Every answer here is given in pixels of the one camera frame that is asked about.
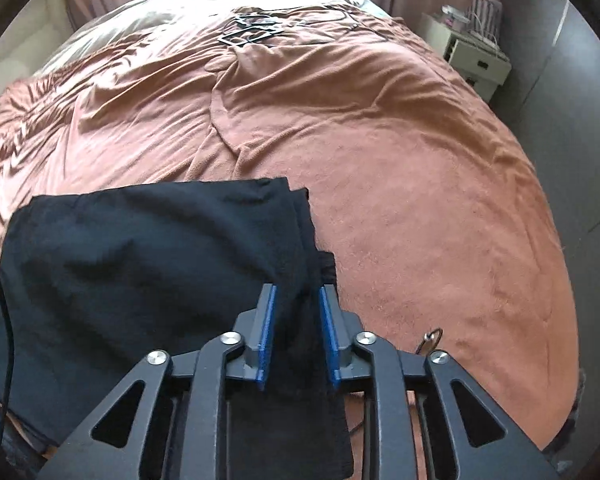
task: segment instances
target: drawer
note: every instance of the drawer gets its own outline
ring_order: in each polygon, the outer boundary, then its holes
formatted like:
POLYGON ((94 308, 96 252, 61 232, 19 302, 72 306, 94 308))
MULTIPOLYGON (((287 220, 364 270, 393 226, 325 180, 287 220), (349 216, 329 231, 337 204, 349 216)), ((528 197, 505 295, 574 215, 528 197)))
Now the drawer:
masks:
POLYGON ((511 65, 507 61, 459 40, 453 46, 449 65, 499 85, 504 83, 511 70, 511 65))
POLYGON ((474 91, 482 98, 483 101, 488 103, 491 101, 491 97, 493 97, 493 93, 498 88, 498 83, 495 81, 490 81, 489 79, 483 79, 478 77, 471 72, 467 72, 466 70, 458 69, 458 73, 462 76, 467 84, 474 89, 474 91))
POLYGON ((426 41, 440 57, 445 57, 447 47, 453 39, 451 30, 428 14, 423 14, 416 34, 426 41))

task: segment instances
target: wrinkled fabric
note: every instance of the wrinkled fabric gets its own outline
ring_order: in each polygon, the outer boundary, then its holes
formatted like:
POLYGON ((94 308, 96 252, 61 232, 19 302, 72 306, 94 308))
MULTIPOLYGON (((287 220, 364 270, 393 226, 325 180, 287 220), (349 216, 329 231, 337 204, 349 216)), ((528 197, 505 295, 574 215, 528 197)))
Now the wrinkled fabric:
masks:
POLYGON ((286 176, 311 189, 342 306, 405 350, 441 326, 445 350, 544 447, 570 412, 578 345, 532 164, 399 22, 350 6, 278 16, 284 33, 264 43, 219 43, 222 14, 9 87, 0 247, 37 194, 286 176))
POLYGON ((280 10, 302 6, 349 4, 378 15, 382 9, 369 0, 134 0, 91 20, 65 41, 34 75, 48 74, 64 65, 93 54, 133 32, 152 27, 171 27, 194 22, 198 26, 240 7, 280 10))
MULTIPOLYGON (((270 372, 264 393, 233 394, 232 472, 348 478, 344 403, 328 387, 319 331, 333 255, 316 250, 307 197, 284 178, 34 197, 13 215, 0 260, 17 362, 10 410, 58 446, 151 350, 200 350, 273 283, 270 372), (278 449, 256 456, 254 441, 278 449)), ((7 349, 0 315, 0 400, 7 349)))

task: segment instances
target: grey wall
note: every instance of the grey wall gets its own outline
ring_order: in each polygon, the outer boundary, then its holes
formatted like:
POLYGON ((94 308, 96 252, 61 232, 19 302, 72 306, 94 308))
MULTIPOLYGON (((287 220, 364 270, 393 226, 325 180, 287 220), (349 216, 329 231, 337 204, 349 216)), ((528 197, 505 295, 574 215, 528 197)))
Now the grey wall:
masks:
POLYGON ((587 383, 560 456, 574 478, 600 443, 600 42, 567 0, 501 1, 513 69, 492 108, 536 165, 576 300, 587 383))

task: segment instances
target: folded clothing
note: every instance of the folded clothing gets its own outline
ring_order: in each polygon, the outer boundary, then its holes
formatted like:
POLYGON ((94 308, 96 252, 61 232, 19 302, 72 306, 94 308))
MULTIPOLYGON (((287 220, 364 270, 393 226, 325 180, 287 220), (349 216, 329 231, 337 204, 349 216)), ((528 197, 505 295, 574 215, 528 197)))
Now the folded clothing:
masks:
MULTIPOLYGON (((308 193, 289 191, 284 178, 35 197, 13 215, 0 260, 14 329, 13 413, 60 444, 144 355, 201 348, 273 283, 266 397, 232 398, 232 471, 350 476, 344 406, 320 358, 317 291, 333 282, 334 261, 314 235, 308 193)), ((6 350, 0 316, 0 398, 6 350)))

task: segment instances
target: wall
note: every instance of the wall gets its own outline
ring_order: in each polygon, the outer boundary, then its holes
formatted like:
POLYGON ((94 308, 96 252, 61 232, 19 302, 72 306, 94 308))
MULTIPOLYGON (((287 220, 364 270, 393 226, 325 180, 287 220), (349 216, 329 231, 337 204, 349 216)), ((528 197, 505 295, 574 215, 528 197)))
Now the wall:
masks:
POLYGON ((64 0, 30 0, 0 37, 0 94, 32 75, 72 32, 64 0))
POLYGON ((600 41, 567 0, 501 0, 512 73, 491 106, 536 166, 573 285, 580 420, 560 459, 574 478, 600 444, 600 41))

